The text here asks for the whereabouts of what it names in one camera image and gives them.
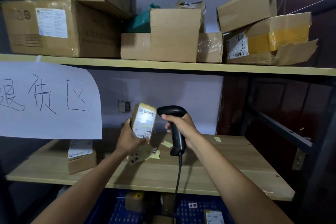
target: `dark brown wall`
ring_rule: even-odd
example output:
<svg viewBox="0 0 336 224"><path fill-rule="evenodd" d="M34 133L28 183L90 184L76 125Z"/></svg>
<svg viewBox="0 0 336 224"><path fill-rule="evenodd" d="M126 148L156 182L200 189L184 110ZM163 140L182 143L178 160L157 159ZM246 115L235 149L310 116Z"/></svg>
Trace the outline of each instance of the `dark brown wall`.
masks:
<svg viewBox="0 0 336 224"><path fill-rule="evenodd" d="M321 0L277 0L278 15L294 12L318 1ZM319 39L318 49L309 61L296 66L336 68L336 9L314 16L312 21L309 38ZM239 135L247 81L247 77L225 76L218 134ZM284 79L258 78L253 98L254 107L314 142L329 93L330 87L327 86ZM292 170L297 148L258 121L253 121L247 128L246 138L288 184L297 190L301 172ZM314 221L321 220L320 223L328 223L335 220L333 219L336 209L335 184L336 157L330 159L323 179L316 188L316 200L311 210Z"/></svg>

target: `wooden shelf board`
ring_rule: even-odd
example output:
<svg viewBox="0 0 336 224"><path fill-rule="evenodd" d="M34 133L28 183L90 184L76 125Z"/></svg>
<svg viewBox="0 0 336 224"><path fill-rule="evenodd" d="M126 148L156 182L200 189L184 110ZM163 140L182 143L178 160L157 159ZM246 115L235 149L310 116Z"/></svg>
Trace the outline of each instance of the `wooden shelf board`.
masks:
<svg viewBox="0 0 336 224"><path fill-rule="evenodd" d="M63 65L124 67L143 69L169 69L210 72L237 72L237 73L269 73L269 74L301 74L301 75L328 75L335 76L334 68L316 67L286 67L286 66L255 66L213 63L183 63L145 60L122 59L94 59L94 58L65 58L52 56L34 56L19 54L0 54L0 61L36 61L57 63Z"/></svg>
<svg viewBox="0 0 336 224"><path fill-rule="evenodd" d="M103 140L96 140L96 149L103 149L109 155L115 147L118 132L104 133ZM250 178L259 188L267 191L273 200L291 201L293 189L280 177L260 153L246 140L245 137L217 136L205 137ZM132 166L124 160L109 180L106 187L147 191L175 192L178 174L178 158L170 156L170 148L159 145L161 141L172 142L168 134L154 133L151 144L159 146L160 159L149 159ZM52 184L72 185L89 172L68 174L69 141L53 140L32 154L16 169L7 175L10 181L40 182ZM202 164L193 152L187 151L183 155L179 193L219 195Z"/></svg>

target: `barcode scanner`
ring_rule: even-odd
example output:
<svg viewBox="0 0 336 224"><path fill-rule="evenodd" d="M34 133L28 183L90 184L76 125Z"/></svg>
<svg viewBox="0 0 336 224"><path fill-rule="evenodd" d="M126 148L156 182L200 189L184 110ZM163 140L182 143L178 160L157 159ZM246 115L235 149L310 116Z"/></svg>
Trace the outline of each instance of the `barcode scanner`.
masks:
<svg viewBox="0 0 336 224"><path fill-rule="evenodd" d="M176 117L182 118L186 115L187 111L178 105L167 105L159 107L156 110L157 114L159 116L166 114L166 115L173 115ZM184 151L186 150L186 139L184 136L179 132L177 129L177 126L173 122L170 123L170 129L171 129L171 136L173 139L173 148L170 151L171 156L178 156L182 155Z"/></svg>
<svg viewBox="0 0 336 224"><path fill-rule="evenodd" d="M178 105L167 105L159 107L156 110L157 114L159 116L166 114L166 115L173 115L176 117L182 118L187 114L187 111ZM181 168L182 168L182 154L186 150L186 139L185 137L179 132L177 129L177 126L173 122L170 123L170 130L171 130L171 137L173 139L173 148L170 151L171 156L178 156L178 176L177 176L177 184L175 189L175 205L174 205L174 211L176 207L176 195L177 190L179 189L179 183L180 183L180 175L181 175ZM171 223L174 224L174 214L171 218Z"/></svg>

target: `white wall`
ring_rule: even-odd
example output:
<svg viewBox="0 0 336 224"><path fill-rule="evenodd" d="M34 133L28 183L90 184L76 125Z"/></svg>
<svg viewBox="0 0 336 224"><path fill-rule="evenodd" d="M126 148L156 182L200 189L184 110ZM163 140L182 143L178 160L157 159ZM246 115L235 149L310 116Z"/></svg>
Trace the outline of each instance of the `white wall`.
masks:
<svg viewBox="0 0 336 224"><path fill-rule="evenodd" d="M137 11L145 11L150 3L172 8L178 0L137 0ZM201 0L183 0L197 2ZM206 31L218 32L216 7L230 0L203 0L206 3ZM0 20L0 52L10 53L5 28ZM132 107L144 102L155 107L180 105L192 115L201 133L216 131L222 76L121 72L90 70L97 82L104 127L119 127L130 113L118 112L118 100L132 101ZM157 119L156 130L163 130L163 120Z"/></svg>

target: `blue plastic crate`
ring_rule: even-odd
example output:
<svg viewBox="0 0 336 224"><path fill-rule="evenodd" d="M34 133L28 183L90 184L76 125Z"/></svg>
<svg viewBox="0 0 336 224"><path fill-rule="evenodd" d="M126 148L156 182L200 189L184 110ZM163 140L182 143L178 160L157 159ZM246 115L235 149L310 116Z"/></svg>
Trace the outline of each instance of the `blue plastic crate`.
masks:
<svg viewBox="0 0 336 224"><path fill-rule="evenodd" d="M203 195L178 195L179 205L175 211L178 224L204 224L204 210L221 211L225 224L235 224L231 214L221 197ZM189 203L195 203L197 208L189 208Z"/></svg>
<svg viewBox="0 0 336 224"><path fill-rule="evenodd" d="M141 213L131 212L125 208L125 196L129 190L116 190L115 207L108 219L108 224L141 224Z"/></svg>

